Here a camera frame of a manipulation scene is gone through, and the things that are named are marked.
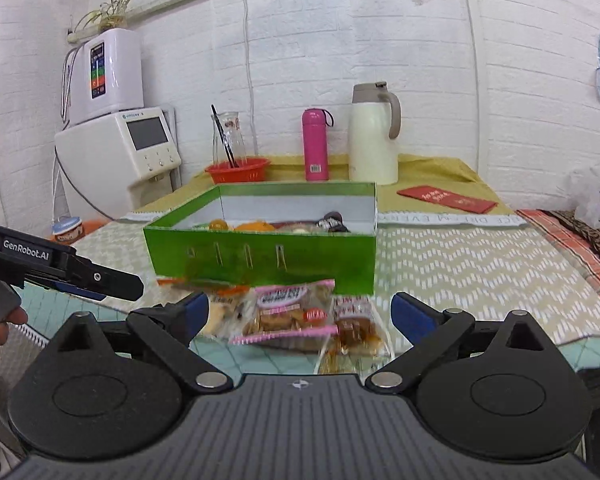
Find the cream thermos jug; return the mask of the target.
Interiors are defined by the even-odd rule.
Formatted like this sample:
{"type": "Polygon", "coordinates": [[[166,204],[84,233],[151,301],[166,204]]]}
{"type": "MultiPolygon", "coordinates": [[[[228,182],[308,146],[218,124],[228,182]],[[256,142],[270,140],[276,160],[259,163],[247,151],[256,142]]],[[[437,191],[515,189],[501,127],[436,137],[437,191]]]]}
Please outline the cream thermos jug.
{"type": "Polygon", "coordinates": [[[348,125],[349,179],[392,185],[399,179],[399,98],[385,81],[353,87],[348,125]]]}

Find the white water purifier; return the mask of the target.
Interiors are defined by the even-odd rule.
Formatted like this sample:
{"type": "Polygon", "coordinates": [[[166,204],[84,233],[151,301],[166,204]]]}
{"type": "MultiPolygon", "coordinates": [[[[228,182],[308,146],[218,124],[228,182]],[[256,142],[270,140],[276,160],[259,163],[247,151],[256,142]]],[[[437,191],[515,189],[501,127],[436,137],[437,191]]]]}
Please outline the white water purifier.
{"type": "Polygon", "coordinates": [[[69,84],[69,125],[144,106],[140,35],[113,28],[76,52],[69,84]]]}

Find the brown cake snack pack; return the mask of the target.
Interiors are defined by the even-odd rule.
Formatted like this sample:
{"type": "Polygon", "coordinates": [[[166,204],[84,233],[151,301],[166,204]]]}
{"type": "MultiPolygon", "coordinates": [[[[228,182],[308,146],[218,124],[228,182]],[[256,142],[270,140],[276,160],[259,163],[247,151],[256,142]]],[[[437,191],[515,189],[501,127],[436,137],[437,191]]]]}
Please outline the brown cake snack pack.
{"type": "Polygon", "coordinates": [[[336,296],[332,319],[338,333],[323,347],[316,372],[364,379],[394,358],[388,330],[370,297],[336,296]]]}

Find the pink thermos bottle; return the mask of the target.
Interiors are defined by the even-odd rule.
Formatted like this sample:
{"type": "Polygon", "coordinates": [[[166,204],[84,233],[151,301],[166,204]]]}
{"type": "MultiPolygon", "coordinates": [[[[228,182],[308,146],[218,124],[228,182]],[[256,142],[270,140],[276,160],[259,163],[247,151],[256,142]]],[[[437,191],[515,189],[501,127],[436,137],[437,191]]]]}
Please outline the pink thermos bottle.
{"type": "Polygon", "coordinates": [[[309,182],[329,179],[327,133],[334,123],[324,108],[308,108],[302,114],[304,172],[309,182]]]}

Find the potted green plant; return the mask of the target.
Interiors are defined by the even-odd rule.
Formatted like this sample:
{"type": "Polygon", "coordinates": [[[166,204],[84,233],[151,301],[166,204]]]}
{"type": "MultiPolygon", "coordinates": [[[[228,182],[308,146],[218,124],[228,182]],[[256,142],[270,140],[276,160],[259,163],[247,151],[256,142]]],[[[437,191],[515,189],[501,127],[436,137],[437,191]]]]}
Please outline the potted green plant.
{"type": "Polygon", "coordinates": [[[91,26],[95,26],[101,34],[109,29],[120,28],[125,24],[126,11],[132,0],[106,0],[98,8],[88,11],[78,24],[74,26],[74,32],[80,32],[91,26]]]}

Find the pink cookie snack pack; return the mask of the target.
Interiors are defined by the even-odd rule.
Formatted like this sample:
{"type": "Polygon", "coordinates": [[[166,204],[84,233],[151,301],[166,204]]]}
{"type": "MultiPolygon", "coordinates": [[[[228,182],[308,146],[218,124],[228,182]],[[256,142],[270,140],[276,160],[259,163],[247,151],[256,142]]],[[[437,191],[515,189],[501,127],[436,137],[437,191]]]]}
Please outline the pink cookie snack pack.
{"type": "Polygon", "coordinates": [[[230,344],[323,339],[338,333],[332,320],[334,280],[255,287],[228,332],[230,344]]]}

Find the orange jelly cup snack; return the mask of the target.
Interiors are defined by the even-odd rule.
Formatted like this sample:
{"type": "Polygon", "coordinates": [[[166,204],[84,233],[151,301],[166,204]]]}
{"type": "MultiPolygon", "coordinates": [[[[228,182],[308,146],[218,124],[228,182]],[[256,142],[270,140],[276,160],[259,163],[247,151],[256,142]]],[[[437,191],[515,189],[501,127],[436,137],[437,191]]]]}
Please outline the orange jelly cup snack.
{"type": "Polygon", "coordinates": [[[210,231],[226,232],[230,230],[230,226],[224,219],[214,219],[209,222],[208,229],[210,231]]]}

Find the green cardboard box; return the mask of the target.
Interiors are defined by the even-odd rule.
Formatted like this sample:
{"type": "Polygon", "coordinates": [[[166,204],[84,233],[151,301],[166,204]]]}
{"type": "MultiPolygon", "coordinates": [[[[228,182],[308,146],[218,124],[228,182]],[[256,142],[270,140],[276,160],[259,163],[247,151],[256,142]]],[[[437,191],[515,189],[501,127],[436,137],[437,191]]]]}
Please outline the green cardboard box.
{"type": "Polygon", "coordinates": [[[340,295],[375,284],[377,197],[361,182],[220,184],[145,226],[157,275],[187,281],[288,285],[334,280],[340,295]],[[338,211],[349,233],[316,226],[338,211]],[[230,230],[210,231],[224,219],[230,230]]]}

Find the red envelope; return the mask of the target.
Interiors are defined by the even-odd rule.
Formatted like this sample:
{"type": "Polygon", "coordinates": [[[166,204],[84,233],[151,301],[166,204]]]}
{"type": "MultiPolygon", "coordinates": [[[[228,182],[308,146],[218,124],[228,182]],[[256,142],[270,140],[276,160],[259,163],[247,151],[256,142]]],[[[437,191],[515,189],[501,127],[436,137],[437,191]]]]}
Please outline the red envelope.
{"type": "Polygon", "coordinates": [[[396,194],[425,203],[470,212],[471,214],[487,214],[498,206],[498,203],[493,200],[483,200],[482,198],[460,195],[430,185],[404,188],[396,192],[396,194]]]}

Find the bread snack pack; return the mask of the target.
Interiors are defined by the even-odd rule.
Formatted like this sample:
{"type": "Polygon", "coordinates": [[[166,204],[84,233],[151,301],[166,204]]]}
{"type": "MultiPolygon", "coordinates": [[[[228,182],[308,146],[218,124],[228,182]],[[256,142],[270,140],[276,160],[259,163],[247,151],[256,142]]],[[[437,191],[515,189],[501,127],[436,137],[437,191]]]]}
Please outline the bread snack pack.
{"type": "Polygon", "coordinates": [[[215,339],[230,339],[236,333],[240,333],[245,323],[247,304],[245,296],[210,296],[208,321],[199,335],[215,339]]]}

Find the yellow table cloth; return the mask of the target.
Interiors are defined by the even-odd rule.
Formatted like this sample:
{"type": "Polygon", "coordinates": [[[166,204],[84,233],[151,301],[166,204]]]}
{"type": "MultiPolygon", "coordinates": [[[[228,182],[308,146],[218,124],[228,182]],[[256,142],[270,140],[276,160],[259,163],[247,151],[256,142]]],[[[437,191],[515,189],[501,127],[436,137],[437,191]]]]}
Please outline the yellow table cloth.
{"type": "MultiPolygon", "coordinates": [[[[304,182],[303,158],[300,155],[266,155],[270,161],[265,171],[266,182],[304,182]]],[[[329,182],[348,180],[348,155],[329,156],[329,182]]],[[[209,188],[211,177],[204,171],[198,172],[176,191],[140,207],[136,212],[165,212],[184,204],[209,188]]],[[[404,188],[433,186],[451,193],[478,200],[490,200],[496,206],[489,214],[514,214],[475,170],[459,158],[428,157],[409,154],[399,155],[399,180],[392,185],[377,185],[378,210],[382,214],[391,211],[437,212],[438,214],[464,214],[465,211],[437,204],[413,200],[398,194],[404,188]]]]}

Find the white water dispenser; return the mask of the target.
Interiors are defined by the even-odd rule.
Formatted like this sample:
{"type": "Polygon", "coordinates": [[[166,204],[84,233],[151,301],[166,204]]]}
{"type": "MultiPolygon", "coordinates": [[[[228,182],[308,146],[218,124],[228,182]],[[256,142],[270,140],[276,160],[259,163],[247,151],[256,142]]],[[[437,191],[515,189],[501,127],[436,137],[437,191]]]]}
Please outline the white water dispenser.
{"type": "Polygon", "coordinates": [[[117,220],[172,193],[182,160],[174,109],[146,107],[91,119],[55,136],[68,209],[83,220],[117,220]]]}

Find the red plastic basket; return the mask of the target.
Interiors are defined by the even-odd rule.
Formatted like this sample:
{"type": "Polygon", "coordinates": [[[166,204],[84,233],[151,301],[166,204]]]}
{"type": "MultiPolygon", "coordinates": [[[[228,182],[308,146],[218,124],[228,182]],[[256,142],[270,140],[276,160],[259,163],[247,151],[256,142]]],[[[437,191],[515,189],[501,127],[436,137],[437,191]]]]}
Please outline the red plastic basket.
{"type": "Polygon", "coordinates": [[[270,163],[265,157],[246,157],[238,162],[237,167],[230,166],[229,162],[218,162],[204,171],[215,184],[262,182],[266,179],[270,163]]]}

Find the black chopsticks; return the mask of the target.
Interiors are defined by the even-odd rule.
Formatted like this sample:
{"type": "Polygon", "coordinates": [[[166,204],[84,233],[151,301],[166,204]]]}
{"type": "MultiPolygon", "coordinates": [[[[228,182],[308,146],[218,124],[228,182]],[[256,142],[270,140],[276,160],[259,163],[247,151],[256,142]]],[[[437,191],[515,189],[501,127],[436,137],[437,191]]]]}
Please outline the black chopsticks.
{"type": "Polygon", "coordinates": [[[222,126],[222,122],[220,121],[219,114],[216,111],[216,108],[213,104],[211,104],[211,111],[212,111],[212,117],[214,119],[216,128],[218,128],[219,137],[223,144],[223,148],[224,148],[224,151],[226,154],[227,161],[230,164],[230,168],[237,168],[238,163],[235,160],[235,156],[234,156],[232,147],[230,146],[230,141],[228,140],[228,137],[222,126]]]}

